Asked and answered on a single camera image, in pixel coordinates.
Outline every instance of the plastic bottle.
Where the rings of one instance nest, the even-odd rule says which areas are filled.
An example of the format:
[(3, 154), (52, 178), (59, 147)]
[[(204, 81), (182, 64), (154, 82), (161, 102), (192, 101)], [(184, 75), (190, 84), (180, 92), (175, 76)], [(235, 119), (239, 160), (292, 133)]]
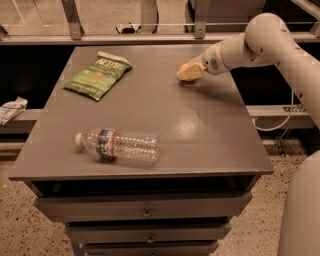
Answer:
[(78, 133), (76, 144), (102, 157), (121, 157), (153, 162), (159, 156), (159, 136), (109, 128)]

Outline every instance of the gray table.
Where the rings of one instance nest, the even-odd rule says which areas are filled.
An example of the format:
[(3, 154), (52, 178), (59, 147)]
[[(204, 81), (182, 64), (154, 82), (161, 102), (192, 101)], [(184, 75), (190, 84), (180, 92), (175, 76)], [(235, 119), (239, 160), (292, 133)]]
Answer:
[[(230, 73), (206, 75), (191, 84), (176, 78), (179, 66), (207, 47), (77, 47), (73, 52), (9, 178), (24, 181), (39, 197), (36, 206), (52, 221), (66, 223), (66, 233), (86, 244), (91, 255), (178, 255), (183, 250), (207, 254), (225, 235), (220, 228), (228, 230), (230, 218), (250, 201), (250, 189), (258, 178), (272, 173)], [(100, 102), (63, 89), (65, 82), (96, 59), (98, 51), (127, 58), (133, 69)], [(75, 145), (74, 137), (96, 127), (157, 133), (159, 160), (110, 162), (87, 154)], [(189, 204), (199, 212), (185, 208)], [(71, 214), (76, 206), (82, 211)], [(167, 210), (152, 215), (151, 206)], [(120, 208), (127, 214), (109, 214)], [(133, 216), (133, 209), (140, 209), (142, 215)], [(117, 221), (125, 221), (128, 230), (143, 227), (145, 236), (151, 229), (162, 230), (160, 224), (169, 233), (188, 227), (204, 234), (211, 227), (214, 234), (209, 232), (212, 239), (208, 233), (191, 239), (183, 229), (172, 238), (163, 233), (168, 241), (161, 238), (154, 243), (152, 238), (145, 245), (135, 239), (112, 239), (115, 233), (108, 232), (120, 228)]]

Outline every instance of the green snack bag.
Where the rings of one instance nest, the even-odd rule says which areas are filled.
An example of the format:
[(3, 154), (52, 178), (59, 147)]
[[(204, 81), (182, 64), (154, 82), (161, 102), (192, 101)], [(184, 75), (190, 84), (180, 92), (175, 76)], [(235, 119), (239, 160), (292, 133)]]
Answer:
[(64, 88), (89, 95), (99, 101), (131, 68), (125, 58), (98, 52), (98, 59), (67, 82)]

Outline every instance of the terrazzo floor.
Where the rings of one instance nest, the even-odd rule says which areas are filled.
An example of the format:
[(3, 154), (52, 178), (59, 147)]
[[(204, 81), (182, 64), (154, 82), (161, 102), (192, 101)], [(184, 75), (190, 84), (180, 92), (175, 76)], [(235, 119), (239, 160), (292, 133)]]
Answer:
[[(232, 229), (211, 256), (275, 256), (286, 192), (293, 173), (307, 157), (301, 140), (285, 142), (281, 157), (274, 140), (262, 137), (274, 166), (253, 188), (253, 199), (231, 220)], [(22, 182), (8, 180), (8, 172), (23, 143), (0, 143), (0, 255), (71, 256), (62, 224), (53, 224), (33, 207), (34, 194)]]

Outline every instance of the table top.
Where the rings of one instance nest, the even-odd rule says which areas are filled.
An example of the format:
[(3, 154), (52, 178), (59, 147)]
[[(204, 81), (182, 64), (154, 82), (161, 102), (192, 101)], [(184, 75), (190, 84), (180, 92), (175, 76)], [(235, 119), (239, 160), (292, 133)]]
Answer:
[[(209, 45), (90, 46), (75, 48), (25, 143), (11, 180), (78, 180), (272, 173), (272, 164), (230, 73), (181, 82), (181, 64)], [(63, 89), (99, 51), (125, 57), (133, 69), (104, 97)], [(93, 128), (146, 131), (160, 136), (154, 163), (108, 161), (79, 148), (78, 132)]]

